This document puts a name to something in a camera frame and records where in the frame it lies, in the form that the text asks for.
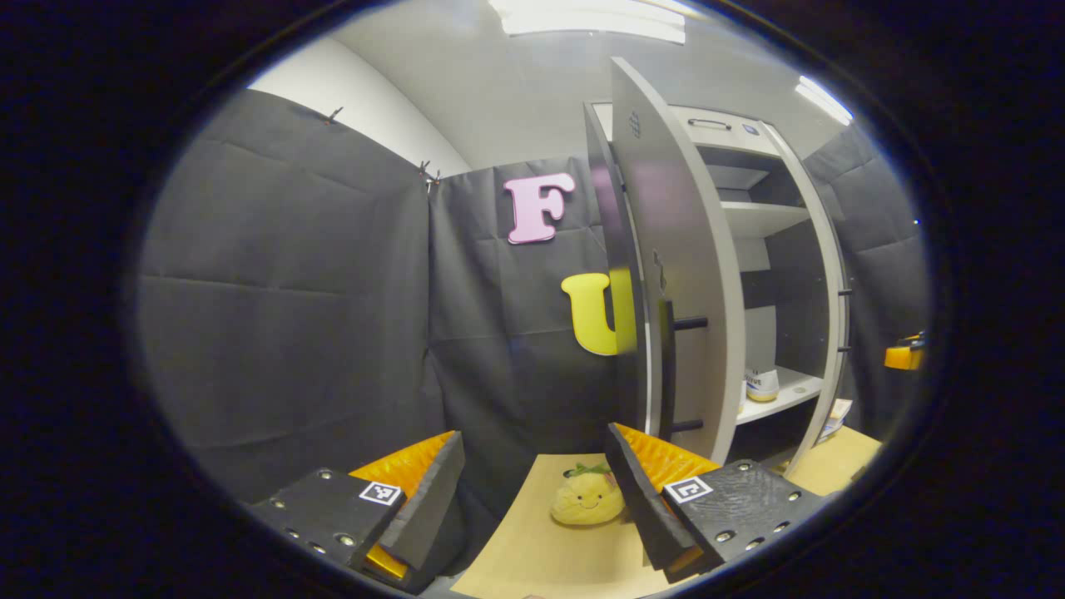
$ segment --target white wall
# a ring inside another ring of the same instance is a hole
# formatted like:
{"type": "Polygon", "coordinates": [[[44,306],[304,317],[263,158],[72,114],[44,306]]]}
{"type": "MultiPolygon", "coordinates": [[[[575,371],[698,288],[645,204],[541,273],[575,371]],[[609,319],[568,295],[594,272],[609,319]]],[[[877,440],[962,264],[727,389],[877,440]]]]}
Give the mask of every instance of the white wall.
{"type": "Polygon", "coordinates": [[[251,90],[281,96],[322,114],[344,107],[337,120],[415,166],[429,160],[441,176],[470,165],[399,90],[346,46],[323,37],[263,74],[251,90]]]}

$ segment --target stuffed pineapple toy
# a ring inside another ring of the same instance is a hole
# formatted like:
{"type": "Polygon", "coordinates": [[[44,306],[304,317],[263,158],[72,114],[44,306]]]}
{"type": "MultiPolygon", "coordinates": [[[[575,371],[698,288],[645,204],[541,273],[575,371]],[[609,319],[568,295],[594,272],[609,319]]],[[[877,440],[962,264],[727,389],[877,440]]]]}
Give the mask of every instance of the stuffed pineapple toy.
{"type": "Polygon", "coordinates": [[[607,465],[577,467],[555,491],[551,516],[562,524],[601,524],[621,514],[625,500],[607,465]]]}

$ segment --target orange object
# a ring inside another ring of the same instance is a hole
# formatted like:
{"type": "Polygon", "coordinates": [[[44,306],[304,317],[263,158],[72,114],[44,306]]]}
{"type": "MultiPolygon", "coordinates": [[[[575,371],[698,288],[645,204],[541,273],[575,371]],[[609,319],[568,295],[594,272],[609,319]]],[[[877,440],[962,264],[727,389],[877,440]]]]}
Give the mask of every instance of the orange object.
{"type": "MultiPolygon", "coordinates": [[[[395,485],[403,489],[407,496],[407,501],[417,492],[417,486],[429,470],[429,466],[437,458],[437,454],[443,449],[447,439],[455,434],[448,431],[429,437],[424,441],[419,441],[406,447],[395,453],[390,453],[384,457],[371,462],[351,472],[351,476],[358,476],[366,481],[375,481],[387,485],[395,485]]],[[[366,553],[366,565],[377,572],[388,574],[397,580],[403,580],[407,574],[408,565],[395,558],[380,545],[374,545],[366,553]]]]}
{"type": "Polygon", "coordinates": [[[721,468],[709,459],[668,441],[617,422],[615,426],[621,432],[621,436],[628,441],[628,447],[633,448],[633,453],[640,460],[643,472],[651,480],[651,484],[654,485],[657,492],[662,492],[662,487],[670,483],[721,468]]]}

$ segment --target plush toy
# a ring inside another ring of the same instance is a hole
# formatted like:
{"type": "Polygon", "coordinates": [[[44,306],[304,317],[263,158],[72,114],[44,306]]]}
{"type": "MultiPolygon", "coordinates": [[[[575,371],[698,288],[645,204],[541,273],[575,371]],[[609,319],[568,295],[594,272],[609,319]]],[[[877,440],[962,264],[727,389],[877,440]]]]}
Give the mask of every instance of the plush toy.
{"type": "Polygon", "coordinates": [[[600,524],[621,514],[623,507],[621,489],[605,463],[592,468],[577,463],[555,491],[551,516],[562,524],[600,524]]]}

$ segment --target fluorescent light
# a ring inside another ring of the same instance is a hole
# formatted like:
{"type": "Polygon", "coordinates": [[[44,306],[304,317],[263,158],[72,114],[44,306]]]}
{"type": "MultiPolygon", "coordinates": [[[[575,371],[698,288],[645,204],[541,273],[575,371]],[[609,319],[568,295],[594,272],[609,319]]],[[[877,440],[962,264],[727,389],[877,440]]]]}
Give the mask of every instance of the fluorescent light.
{"type": "Polygon", "coordinates": [[[611,31],[684,44],[684,17],[637,0],[489,0],[508,35],[611,31]]]}
{"type": "Polygon", "coordinates": [[[843,125],[850,125],[851,120],[854,119],[854,115],[843,108],[843,104],[839,103],[836,98],[833,98],[823,87],[808,77],[799,77],[799,86],[796,87],[796,92],[799,92],[802,97],[814,102],[843,125]]]}

